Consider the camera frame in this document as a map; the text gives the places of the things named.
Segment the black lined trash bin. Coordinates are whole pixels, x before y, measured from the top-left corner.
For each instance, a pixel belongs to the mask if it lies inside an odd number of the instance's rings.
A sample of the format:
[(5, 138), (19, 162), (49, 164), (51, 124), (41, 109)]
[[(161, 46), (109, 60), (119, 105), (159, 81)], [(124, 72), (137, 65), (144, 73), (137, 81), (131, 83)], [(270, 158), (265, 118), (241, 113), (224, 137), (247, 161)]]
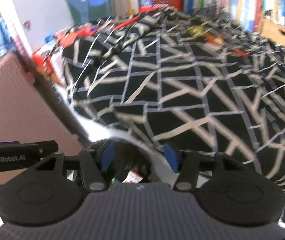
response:
[(161, 181), (147, 152), (122, 139), (111, 140), (115, 144), (115, 156), (108, 170), (103, 172), (100, 164), (100, 147), (108, 140), (111, 139), (93, 142), (86, 148), (107, 185), (112, 185), (116, 180), (122, 182), (130, 170), (143, 177), (141, 183)]

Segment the gold foil wrapper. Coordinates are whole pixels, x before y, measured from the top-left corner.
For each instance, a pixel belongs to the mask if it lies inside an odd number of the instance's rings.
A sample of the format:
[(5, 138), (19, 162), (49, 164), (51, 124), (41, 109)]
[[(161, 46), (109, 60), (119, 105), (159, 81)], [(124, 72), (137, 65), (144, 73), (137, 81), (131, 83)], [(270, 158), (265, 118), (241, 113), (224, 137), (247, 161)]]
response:
[(206, 27), (200, 25), (193, 25), (187, 29), (187, 33), (194, 38), (203, 36), (206, 33), (206, 31), (207, 31)]

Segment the orange rimmed white wrapper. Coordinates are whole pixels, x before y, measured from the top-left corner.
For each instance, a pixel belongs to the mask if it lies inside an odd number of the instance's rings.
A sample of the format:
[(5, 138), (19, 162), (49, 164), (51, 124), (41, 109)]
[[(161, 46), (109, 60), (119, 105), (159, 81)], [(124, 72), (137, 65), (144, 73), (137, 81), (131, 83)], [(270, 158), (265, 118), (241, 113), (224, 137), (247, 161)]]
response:
[(206, 33), (204, 34), (204, 38), (207, 42), (215, 44), (217, 46), (221, 46), (224, 43), (223, 36), (214, 36), (210, 33)]

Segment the black white geometric cloth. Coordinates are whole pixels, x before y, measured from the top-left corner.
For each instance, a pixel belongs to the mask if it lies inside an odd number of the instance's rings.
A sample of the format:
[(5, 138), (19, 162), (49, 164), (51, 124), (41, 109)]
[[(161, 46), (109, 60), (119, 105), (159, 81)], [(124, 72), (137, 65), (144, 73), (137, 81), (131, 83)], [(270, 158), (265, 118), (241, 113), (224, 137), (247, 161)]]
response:
[[(223, 36), (223, 45), (190, 36), (193, 25)], [(285, 193), (285, 47), (226, 14), (172, 8), (90, 26), (94, 35), (62, 50), (68, 99), (79, 115), (157, 150), (171, 142), (224, 152)]]

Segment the red snack bag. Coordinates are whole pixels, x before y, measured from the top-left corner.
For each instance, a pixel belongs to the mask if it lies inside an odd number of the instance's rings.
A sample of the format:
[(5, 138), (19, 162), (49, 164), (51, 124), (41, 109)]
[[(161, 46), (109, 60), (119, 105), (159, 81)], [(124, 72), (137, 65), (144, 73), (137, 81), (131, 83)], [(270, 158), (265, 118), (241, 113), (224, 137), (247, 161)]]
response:
[(63, 34), (59, 38), (58, 44), (62, 47), (68, 47), (71, 46), (78, 38), (90, 37), (94, 35), (96, 32), (97, 32), (96, 27), (85, 25), (81, 28), (71, 30), (68, 33)]

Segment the wooden shelf box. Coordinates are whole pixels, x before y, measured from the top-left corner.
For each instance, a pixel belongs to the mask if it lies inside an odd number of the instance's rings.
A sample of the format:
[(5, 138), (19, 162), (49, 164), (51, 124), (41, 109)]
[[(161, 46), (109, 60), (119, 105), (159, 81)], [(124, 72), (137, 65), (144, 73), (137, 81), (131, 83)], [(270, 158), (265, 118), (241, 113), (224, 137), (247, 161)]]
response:
[(285, 47), (285, 27), (274, 23), (272, 20), (263, 19), (261, 21), (260, 34)]

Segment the pink ribbed suitcase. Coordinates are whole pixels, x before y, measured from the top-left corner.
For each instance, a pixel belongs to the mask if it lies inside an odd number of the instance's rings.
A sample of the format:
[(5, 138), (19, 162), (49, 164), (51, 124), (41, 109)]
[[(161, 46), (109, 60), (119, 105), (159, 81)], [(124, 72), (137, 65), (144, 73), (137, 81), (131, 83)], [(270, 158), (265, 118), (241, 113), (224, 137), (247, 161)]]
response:
[(11, 51), (0, 58), (0, 142), (54, 140), (65, 155), (83, 148), (81, 127), (51, 84)]

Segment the pink grey snack wrapper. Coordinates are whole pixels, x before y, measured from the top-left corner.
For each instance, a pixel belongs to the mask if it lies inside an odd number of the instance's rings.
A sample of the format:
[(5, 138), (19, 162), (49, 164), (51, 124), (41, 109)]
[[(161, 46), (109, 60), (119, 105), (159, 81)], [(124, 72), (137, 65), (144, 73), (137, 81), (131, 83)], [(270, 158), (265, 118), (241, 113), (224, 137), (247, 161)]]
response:
[(134, 183), (138, 184), (143, 180), (143, 177), (139, 175), (138, 173), (134, 172), (133, 170), (130, 170), (125, 177), (125, 179), (122, 181), (123, 183)]

